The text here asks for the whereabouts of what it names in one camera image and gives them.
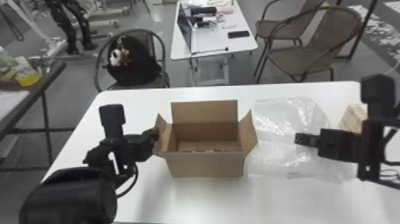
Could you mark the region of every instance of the open cardboard box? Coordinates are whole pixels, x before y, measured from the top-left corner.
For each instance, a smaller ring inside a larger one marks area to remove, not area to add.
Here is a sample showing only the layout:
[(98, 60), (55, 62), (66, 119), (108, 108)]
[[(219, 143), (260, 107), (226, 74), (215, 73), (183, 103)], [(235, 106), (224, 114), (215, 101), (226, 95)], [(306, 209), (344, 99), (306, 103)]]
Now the open cardboard box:
[(237, 101), (171, 103), (173, 123), (160, 115), (154, 154), (174, 177), (240, 177), (257, 144), (251, 111), (238, 122)]

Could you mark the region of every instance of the laptop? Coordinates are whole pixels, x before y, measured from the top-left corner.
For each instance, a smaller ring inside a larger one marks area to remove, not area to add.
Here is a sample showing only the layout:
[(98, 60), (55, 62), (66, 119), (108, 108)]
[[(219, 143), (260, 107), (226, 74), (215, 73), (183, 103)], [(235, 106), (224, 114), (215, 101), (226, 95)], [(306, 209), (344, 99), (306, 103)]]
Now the laptop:
[(221, 41), (221, 34), (218, 28), (194, 28), (192, 22), (186, 16), (182, 5), (179, 8), (177, 22), (191, 53), (195, 54), (226, 49), (226, 46), (224, 46)]

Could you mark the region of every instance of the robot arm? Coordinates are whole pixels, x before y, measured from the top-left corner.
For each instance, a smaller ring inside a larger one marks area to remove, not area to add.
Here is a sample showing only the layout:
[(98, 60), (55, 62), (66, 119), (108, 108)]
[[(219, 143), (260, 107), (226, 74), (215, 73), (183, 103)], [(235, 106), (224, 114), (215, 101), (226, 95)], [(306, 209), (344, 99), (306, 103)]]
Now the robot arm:
[[(318, 148), (318, 156), (331, 160), (357, 163), (357, 178), (400, 189), (396, 170), (381, 170), (383, 164), (400, 166), (388, 161), (385, 148), (400, 127), (400, 103), (395, 106), (395, 81), (376, 74), (361, 79), (361, 101), (368, 105), (368, 119), (362, 122), (361, 134), (336, 129), (321, 129), (320, 135), (297, 133), (295, 143)], [(385, 127), (391, 130), (385, 134)]]
[[(86, 154), (87, 167), (54, 172), (34, 189), (20, 210), (20, 224), (108, 224), (117, 212), (117, 198), (128, 193), (138, 179), (136, 162), (152, 155), (156, 129), (141, 135), (123, 135), (122, 105), (100, 108), (106, 138)], [(109, 159), (114, 153), (115, 161)], [(115, 190), (134, 177), (121, 194)]]

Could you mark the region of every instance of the mannequin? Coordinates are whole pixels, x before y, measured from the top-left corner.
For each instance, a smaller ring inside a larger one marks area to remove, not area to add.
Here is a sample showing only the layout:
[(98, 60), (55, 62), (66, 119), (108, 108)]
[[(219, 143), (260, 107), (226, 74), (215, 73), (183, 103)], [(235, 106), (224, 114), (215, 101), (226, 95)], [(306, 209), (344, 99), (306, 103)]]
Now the mannequin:
[(67, 35), (67, 53), (68, 54), (79, 54), (78, 48), (76, 47), (76, 31), (68, 19), (65, 11), (63, 10), (64, 5), (78, 20), (79, 26), (82, 30), (82, 46), (84, 50), (96, 49), (97, 45), (92, 43), (90, 36), (90, 27), (87, 19), (84, 18), (86, 10), (81, 7), (79, 2), (76, 0), (45, 0), (46, 5), (51, 10), (51, 16), (56, 22), (57, 26), (60, 27)]

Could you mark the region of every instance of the smartphone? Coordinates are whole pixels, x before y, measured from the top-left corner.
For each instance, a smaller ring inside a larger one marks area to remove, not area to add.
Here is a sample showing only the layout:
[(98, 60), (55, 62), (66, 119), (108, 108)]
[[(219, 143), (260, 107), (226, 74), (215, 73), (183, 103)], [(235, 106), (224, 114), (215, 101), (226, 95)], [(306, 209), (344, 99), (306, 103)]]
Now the smartphone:
[(228, 38), (245, 38), (247, 36), (250, 36), (250, 33), (247, 30), (244, 31), (234, 31), (234, 32), (229, 32), (228, 33)]

